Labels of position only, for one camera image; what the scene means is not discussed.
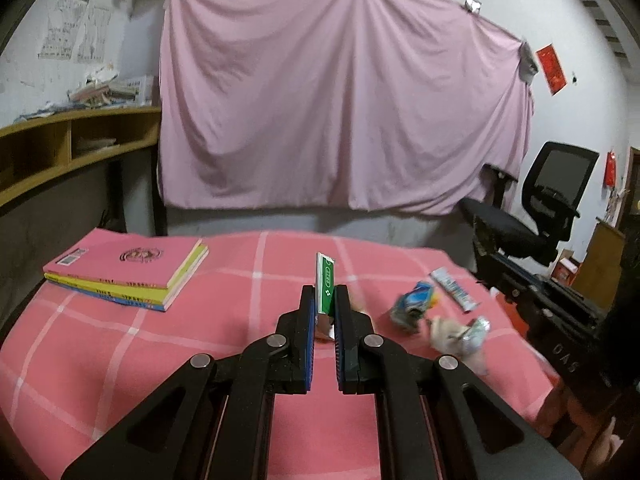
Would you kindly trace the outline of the person's right hand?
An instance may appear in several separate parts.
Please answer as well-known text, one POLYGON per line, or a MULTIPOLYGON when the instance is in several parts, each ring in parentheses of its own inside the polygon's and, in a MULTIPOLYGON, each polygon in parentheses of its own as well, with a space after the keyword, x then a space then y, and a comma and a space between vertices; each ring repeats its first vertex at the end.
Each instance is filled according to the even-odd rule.
POLYGON ((594 479, 624 442, 614 434, 616 418, 607 414, 589 414, 570 388, 559 380, 544 399, 534 428, 538 434, 548 438, 564 416, 575 428, 558 450, 579 470, 582 478, 594 479))

